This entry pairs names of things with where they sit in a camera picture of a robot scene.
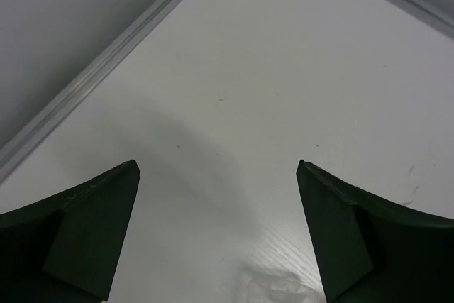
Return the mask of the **clear plastic bottle white cap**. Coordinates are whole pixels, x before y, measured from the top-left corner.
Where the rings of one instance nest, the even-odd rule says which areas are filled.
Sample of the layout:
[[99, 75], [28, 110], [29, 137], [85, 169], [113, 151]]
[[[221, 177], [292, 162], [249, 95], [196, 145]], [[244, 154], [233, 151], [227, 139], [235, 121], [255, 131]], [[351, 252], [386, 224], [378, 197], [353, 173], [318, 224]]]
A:
[[280, 269], [245, 266], [236, 287], [236, 302], [319, 303], [326, 300], [292, 273]]

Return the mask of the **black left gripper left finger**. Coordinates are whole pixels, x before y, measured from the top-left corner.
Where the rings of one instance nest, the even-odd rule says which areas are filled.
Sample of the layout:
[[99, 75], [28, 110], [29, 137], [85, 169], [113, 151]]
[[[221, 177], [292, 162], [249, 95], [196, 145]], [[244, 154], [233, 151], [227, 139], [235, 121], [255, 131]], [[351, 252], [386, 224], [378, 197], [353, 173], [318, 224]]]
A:
[[2, 213], [1, 301], [107, 301], [139, 181], [129, 160]]

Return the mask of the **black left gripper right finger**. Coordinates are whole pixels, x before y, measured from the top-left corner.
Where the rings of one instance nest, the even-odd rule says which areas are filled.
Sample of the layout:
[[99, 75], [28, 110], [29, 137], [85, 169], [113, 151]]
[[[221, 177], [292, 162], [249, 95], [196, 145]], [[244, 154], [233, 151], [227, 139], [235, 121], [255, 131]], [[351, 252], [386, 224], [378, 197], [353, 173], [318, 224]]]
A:
[[453, 220], [301, 160], [297, 182], [327, 302], [452, 302]]

